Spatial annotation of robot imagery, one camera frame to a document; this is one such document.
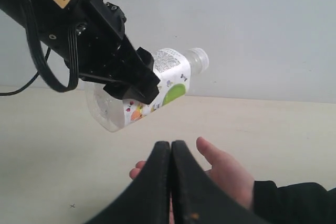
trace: beige table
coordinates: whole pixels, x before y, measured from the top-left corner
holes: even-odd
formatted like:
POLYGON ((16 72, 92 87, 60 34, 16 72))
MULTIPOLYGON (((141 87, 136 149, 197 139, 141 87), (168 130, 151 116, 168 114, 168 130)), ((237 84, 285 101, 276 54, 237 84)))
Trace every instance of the beige table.
POLYGON ((336 104, 185 97, 109 133, 82 91, 30 89, 0 98, 0 223, 83 223, 125 189, 158 140, 186 140, 208 168, 200 135, 258 180, 336 186, 336 104))

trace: plastic bottle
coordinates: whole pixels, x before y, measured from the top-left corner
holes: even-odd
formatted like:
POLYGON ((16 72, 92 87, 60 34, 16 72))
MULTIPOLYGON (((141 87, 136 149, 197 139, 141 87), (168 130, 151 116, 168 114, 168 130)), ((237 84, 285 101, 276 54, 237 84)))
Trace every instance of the plastic bottle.
POLYGON ((191 76, 204 72, 209 66, 209 58, 201 48, 192 48, 183 55, 165 48, 154 53, 153 58, 153 71, 161 82, 158 85, 160 93, 150 105, 115 99, 104 91, 103 84, 86 82, 89 111, 108 131, 116 132, 184 95, 191 76))

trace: white wall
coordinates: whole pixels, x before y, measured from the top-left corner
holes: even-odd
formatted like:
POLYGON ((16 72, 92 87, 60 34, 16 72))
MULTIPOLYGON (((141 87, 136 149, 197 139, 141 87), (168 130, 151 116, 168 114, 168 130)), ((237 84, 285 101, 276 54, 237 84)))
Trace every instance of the white wall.
MULTIPOLYGON (((135 46, 208 52, 192 95, 336 102, 335 0, 108 1, 126 13, 135 46)), ((35 69, 22 29, 4 14, 0 25, 0 84, 18 86, 35 69)), ((62 60, 50 65, 65 82, 62 60)))

